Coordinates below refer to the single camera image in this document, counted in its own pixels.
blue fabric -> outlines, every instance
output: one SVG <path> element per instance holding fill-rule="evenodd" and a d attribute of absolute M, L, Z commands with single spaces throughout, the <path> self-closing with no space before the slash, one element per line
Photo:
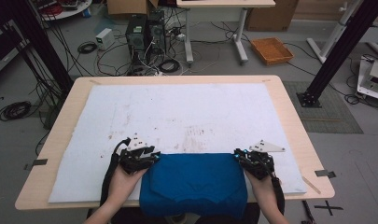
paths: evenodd
<path fill-rule="evenodd" d="M 245 177 L 232 154 L 161 154 L 142 177 L 140 207 L 148 216 L 195 213 L 240 219 Z"/>

metal bracket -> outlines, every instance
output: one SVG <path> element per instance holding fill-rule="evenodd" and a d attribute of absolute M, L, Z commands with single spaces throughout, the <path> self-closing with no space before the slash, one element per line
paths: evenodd
<path fill-rule="evenodd" d="M 143 141 L 136 133 L 131 139 L 130 144 L 127 146 L 127 149 L 133 151 L 142 147 L 147 147 L 147 143 Z"/>
<path fill-rule="evenodd" d="M 276 146 L 262 139 L 255 145 L 249 147 L 249 149 L 257 151 L 257 152 L 284 152 L 285 151 L 284 147 Z"/>
<path fill-rule="evenodd" d="M 297 98 L 299 98 L 300 105 L 306 108 L 322 108 L 322 104 L 320 104 L 319 100 L 312 100 L 314 96 L 310 96 L 307 92 L 304 93 L 296 93 Z"/>

wire bundle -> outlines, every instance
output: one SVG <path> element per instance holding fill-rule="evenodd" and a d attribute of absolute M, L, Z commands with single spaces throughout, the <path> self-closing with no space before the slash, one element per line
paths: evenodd
<path fill-rule="evenodd" d="M 80 54 L 89 54 L 89 53 L 95 51 L 97 48 L 98 47 L 96 46 L 95 42 L 87 41 L 87 42 L 80 44 L 80 46 L 78 46 L 78 48 L 77 48 L 77 51 Z"/>
<path fill-rule="evenodd" d="M 169 63 L 171 63 L 172 66 L 170 66 L 168 68 L 164 68 L 164 66 L 166 64 L 169 64 Z M 165 60 L 165 61 L 163 61 L 162 63 L 159 64 L 159 69 L 163 73 L 173 73 L 173 72 L 179 70 L 179 68 L 180 68 L 180 63 L 177 60 L 173 60 L 173 59 Z"/>
<path fill-rule="evenodd" d="M 7 105 L 0 110 L 0 120 L 24 119 L 31 110 L 32 104 L 29 101 L 17 102 Z"/>

white mat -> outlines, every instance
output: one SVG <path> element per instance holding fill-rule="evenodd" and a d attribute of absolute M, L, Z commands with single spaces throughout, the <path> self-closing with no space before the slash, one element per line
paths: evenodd
<path fill-rule="evenodd" d="M 233 153 L 263 139 L 286 149 L 271 153 L 284 193 L 306 192 L 264 84 L 114 85 L 92 88 L 49 201 L 98 202 L 114 147 L 135 133 L 162 153 Z"/>

gray mat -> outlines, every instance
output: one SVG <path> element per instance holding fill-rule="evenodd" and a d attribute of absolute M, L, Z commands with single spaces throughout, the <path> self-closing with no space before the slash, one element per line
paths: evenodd
<path fill-rule="evenodd" d="M 319 98 L 321 108 L 301 107 L 296 92 L 310 82 L 284 82 L 301 122 L 308 133 L 363 133 L 338 92 L 327 86 Z"/>

